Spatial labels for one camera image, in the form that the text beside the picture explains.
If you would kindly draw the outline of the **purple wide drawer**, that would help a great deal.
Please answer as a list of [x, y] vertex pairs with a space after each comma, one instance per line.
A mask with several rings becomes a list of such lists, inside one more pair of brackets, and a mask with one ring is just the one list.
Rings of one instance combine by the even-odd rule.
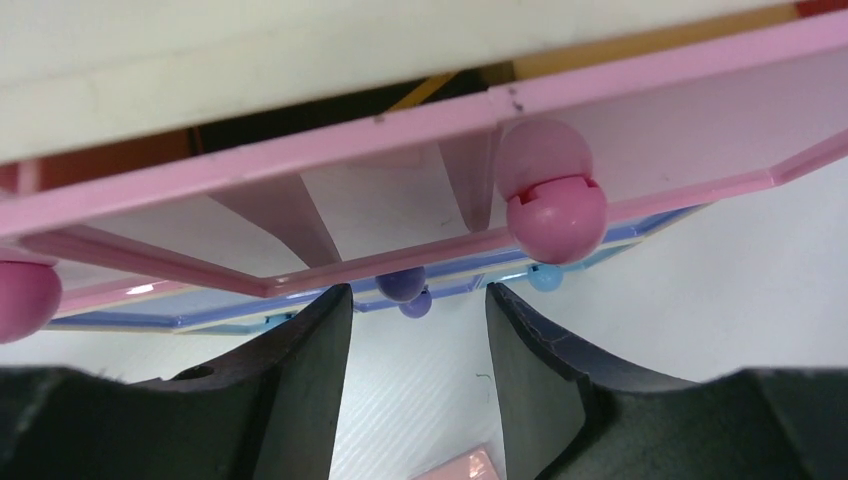
[[[604, 240], [594, 252], [604, 245], [618, 242], [629, 244], [631, 246], [630, 248], [632, 248], [646, 240], [650, 235], [684, 219], [687, 215], [696, 212], [696, 210], [695, 207], [687, 207], [614, 224], [608, 228]], [[385, 297], [394, 301], [409, 302], [416, 298], [421, 292], [425, 281], [430, 277], [443, 275], [445, 272], [461, 271], [463, 269], [460, 265], [462, 261], [476, 260], [483, 265], [489, 265], [493, 262], [491, 259], [493, 254], [506, 250], [515, 250], [520, 257], [536, 262], [516, 247], [501, 248], [464, 258], [414, 267], [404, 272], [394, 272], [376, 277], [363, 277], [361, 279], [355, 279], [351, 283], [363, 279], [371, 279], [374, 281], [377, 290]], [[314, 289], [317, 288], [288, 293], [282, 296]], [[189, 288], [171, 295], [164, 294], [137, 299], [137, 302], [125, 306], [99, 308], [74, 315], [62, 315], [51, 321], [48, 327], [51, 330], [179, 334], [176, 332], [179, 323], [192, 314], [272, 298], [260, 299], [258, 297], [250, 297], [222, 290]]]

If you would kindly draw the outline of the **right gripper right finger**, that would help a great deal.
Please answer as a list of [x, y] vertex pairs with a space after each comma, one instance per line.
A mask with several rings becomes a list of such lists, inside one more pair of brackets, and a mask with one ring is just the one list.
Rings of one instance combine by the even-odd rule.
[[510, 479], [843, 479], [847, 373], [697, 383], [613, 355], [508, 287], [486, 321]]

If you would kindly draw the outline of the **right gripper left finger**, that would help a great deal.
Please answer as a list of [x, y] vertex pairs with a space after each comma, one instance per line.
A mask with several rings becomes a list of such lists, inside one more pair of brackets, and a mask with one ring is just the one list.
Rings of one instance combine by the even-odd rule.
[[325, 479], [352, 330], [333, 286], [293, 319], [169, 380], [1, 372], [5, 479]]

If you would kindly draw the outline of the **cream drawer organizer cabinet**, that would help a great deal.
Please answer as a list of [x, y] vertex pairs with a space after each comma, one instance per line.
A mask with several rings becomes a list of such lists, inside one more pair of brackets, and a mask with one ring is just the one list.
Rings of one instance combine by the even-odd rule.
[[759, 1], [5, 1], [1, 160], [761, 8]]

